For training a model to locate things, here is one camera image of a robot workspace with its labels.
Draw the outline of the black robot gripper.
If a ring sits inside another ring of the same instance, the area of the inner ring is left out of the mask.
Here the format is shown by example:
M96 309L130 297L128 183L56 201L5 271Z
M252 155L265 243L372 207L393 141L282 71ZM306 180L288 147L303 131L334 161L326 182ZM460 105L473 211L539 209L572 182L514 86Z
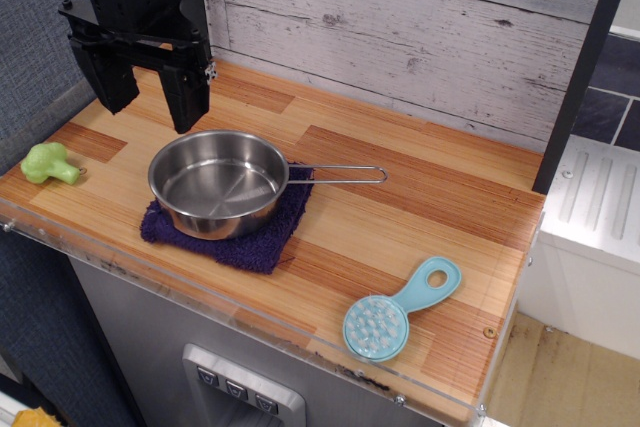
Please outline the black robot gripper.
M191 71L165 67L161 86L178 134L188 132L209 111L209 85L216 76L210 47L196 21L181 10L184 0L88 0L65 2L74 38L69 39L76 62L101 104L121 112L139 94L131 65L110 48L117 42L140 45L163 42L191 49Z

